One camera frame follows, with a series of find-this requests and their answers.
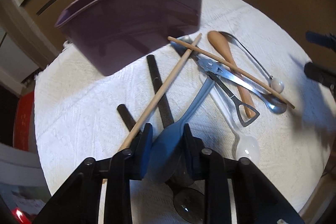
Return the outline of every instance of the round table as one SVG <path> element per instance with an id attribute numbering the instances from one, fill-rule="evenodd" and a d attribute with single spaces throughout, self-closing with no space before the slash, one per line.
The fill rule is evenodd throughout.
<path id="1" fill-rule="evenodd" d="M 275 22 L 242 0 L 202 0 L 199 31 L 203 37 L 198 46 L 218 55 L 206 38 L 210 30 L 234 34 L 272 75 L 285 83 L 283 95 L 296 106 L 295 110 L 273 114 L 252 95 L 260 117 L 241 129 L 258 139 L 259 168 L 299 211 L 329 157 L 336 129 L 334 99 L 327 88 L 306 78 L 303 67 L 310 59 L 303 49 Z M 230 47 L 238 67 L 267 83 L 265 74 L 238 45 Z M 164 80 L 179 56 L 170 45 L 153 54 Z M 167 92 L 175 121 L 201 85 L 196 63 L 188 60 Z M 228 87 L 238 95 L 235 86 Z M 35 88 L 35 132 L 51 194 L 85 158 L 101 160 L 117 152 L 128 134 L 116 110 L 119 104 L 126 104 L 138 119 L 153 95 L 145 57 L 104 77 L 70 45 L 40 73 Z M 163 129 L 158 110 L 148 122 L 156 137 Z M 232 147 L 237 140 L 210 96 L 189 124 L 193 135 L 202 138 L 207 147 L 233 159 Z M 165 184 L 155 185 L 146 178 L 132 181 L 131 200 L 134 223 L 185 223 L 175 212 L 172 192 Z M 235 223 L 235 210 L 232 212 Z"/>

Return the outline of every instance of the white ball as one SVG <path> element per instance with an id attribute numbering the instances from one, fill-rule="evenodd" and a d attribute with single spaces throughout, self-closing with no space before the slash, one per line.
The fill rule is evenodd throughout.
<path id="1" fill-rule="evenodd" d="M 271 88 L 274 89 L 277 93 L 281 93 L 285 86 L 280 79 L 273 78 L 271 81 Z"/>

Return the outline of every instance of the screw head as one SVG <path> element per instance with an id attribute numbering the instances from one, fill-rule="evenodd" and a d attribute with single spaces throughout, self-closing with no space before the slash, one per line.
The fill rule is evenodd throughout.
<path id="1" fill-rule="evenodd" d="M 84 161 L 84 163 L 86 164 L 86 165 L 91 165 L 91 164 L 93 164 L 95 162 L 95 159 L 94 158 L 86 158 L 85 159 L 85 161 Z"/>
<path id="2" fill-rule="evenodd" d="M 203 148 L 203 149 L 202 149 L 202 153 L 203 153 L 204 155 L 211 155 L 212 150 L 211 150 L 210 148 Z"/>
<path id="3" fill-rule="evenodd" d="M 251 161 L 248 159 L 248 158 L 241 158 L 240 159 L 240 162 L 243 164 L 243 165 L 249 165 L 251 163 Z"/>
<path id="4" fill-rule="evenodd" d="M 125 156 L 128 156 L 128 155 L 132 154 L 133 152 L 132 152 L 132 149 L 130 149 L 130 148 L 126 148 L 126 149 L 123 150 L 122 153 L 123 153 Z"/>

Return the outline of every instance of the chopstick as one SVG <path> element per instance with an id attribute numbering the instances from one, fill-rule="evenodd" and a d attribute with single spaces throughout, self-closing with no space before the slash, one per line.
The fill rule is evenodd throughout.
<path id="1" fill-rule="evenodd" d="M 266 85 L 265 83 L 263 83 L 262 81 L 260 81 L 259 79 L 255 78 L 254 76 L 252 76 L 251 74 L 247 73 L 246 71 L 238 68 L 237 66 L 225 61 L 224 59 L 220 58 L 220 57 L 217 57 L 216 55 L 210 53 L 210 52 L 207 52 L 205 50 L 202 50 L 198 47 L 196 47 L 195 45 L 190 45 L 186 42 L 183 42 L 181 40 L 178 40 L 174 37 L 168 37 L 168 40 L 169 41 L 173 41 L 177 44 L 180 44 L 182 46 L 185 46 L 187 47 L 188 49 L 191 49 L 193 51 L 196 51 L 196 52 L 199 52 L 199 53 L 202 53 L 214 60 L 216 60 L 217 62 L 219 63 L 222 63 L 223 65 L 226 65 L 227 67 L 229 67 L 230 69 L 232 70 L 235 70 L 236 72 L 239 72 L 240 74 L 246 76 L 247 78 L 251 79 L 253 82 L 257 83 L 258 85 L 262 86 L 264 89 L 266 89 L 267 91 L 269 91 L 270 93 L 272 93 L 274 96 L 276 96 L 277 98 L 279 98 L 281 101 L 285 102 L 287 105 L 289 105 L 292 109 L 295 108 L 295 106 L 290 103 L 287 99 L 285 99 L 282 95 L 280 95 L 279 93 L 277 93 L 275 90 L 273 90 L 272 88 L 270 88 L 268 85 Z"/>
<path id="2" fill-rule="evenodd" d="M 202 34 L 200 33 L 195 38 L 194 42 L 191 45 L 196 46 L 199 40 L 201 39 L 201 37 L 202 37 Z M 185 53 L 182 55 L 181 59 L 177 62 L 173 70 L 168 75 L 167 79 L 164 81 L 162 86 L 159 88 L 157 93 L 154 95 L 154 97 L 152 98 L 152 100 L 150 101 L 146 109 L 144 110 L 144 112 L 141 114 L 140 118 L 138 119 L 138 121 L 136 122 L 136 124 L 134 125 L 134 127 L 132 128 L 132 130 L 130 131 L 130 133 L 128 134 L 128 136 L 126 137 L 126 139 L 120 146 L 118 152 L 130 146 L 133 138 L 135 137 L 135 135 L 137 135 L 143 123 L 147 120 L 149 115 L 152 113 L 153 109 L 156 107 L 156 105 L 160 101 L 161 97 L 164 95 L 164 93 L 169 88 L 170 84 L 175 80 L 175 78 L 179 74 L 180 70 L 186 63 L 187 59 L 189 58 L 189 55 L 191 54 L 191 52 L 192 50 L 187 49 Z"/>

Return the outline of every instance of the purple plastic bin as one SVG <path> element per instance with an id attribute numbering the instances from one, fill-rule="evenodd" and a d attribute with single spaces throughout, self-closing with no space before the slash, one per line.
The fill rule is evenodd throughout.
<path id="1" fill-rule="evenodd" d="M 76 0 L 56 27 L 105 76 L 196 32 L 202 0 Z"/>

